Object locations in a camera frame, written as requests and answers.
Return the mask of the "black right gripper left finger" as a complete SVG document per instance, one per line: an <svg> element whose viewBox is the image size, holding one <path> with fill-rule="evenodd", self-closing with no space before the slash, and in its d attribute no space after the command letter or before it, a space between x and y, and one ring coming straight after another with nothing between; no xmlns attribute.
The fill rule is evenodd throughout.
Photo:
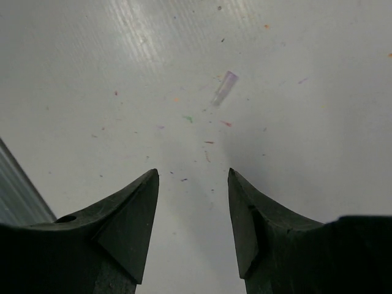
<svg viewBox="0 0 392 294"><path fill-rule="evenodd" d="M52 223L1 225L2 293L134 293L159 193L152 169Z"/></svg>

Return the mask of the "clear purple pen cap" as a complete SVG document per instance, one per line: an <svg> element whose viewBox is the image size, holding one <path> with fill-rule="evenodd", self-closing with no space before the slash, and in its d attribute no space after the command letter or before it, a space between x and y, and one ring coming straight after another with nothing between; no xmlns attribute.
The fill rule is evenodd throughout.
<svg viewBox="0 0 392 294"><path fill-rule="evenodd" d="M227 71L219 87L214 93L211 101L212 105L218 107L224 99L229 95L230 91L238 81L238 76L231 71Z"/></svg>

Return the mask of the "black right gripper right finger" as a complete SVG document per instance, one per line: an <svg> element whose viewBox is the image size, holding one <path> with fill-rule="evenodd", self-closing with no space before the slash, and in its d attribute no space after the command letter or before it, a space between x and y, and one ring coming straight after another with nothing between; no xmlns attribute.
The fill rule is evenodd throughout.
<svg viewBox="0 0 392 294"><path fill-rule="evenodd" d="M321 223L286 208L235 170L228 202L248 293L390 293L391 217Z"/></svg>

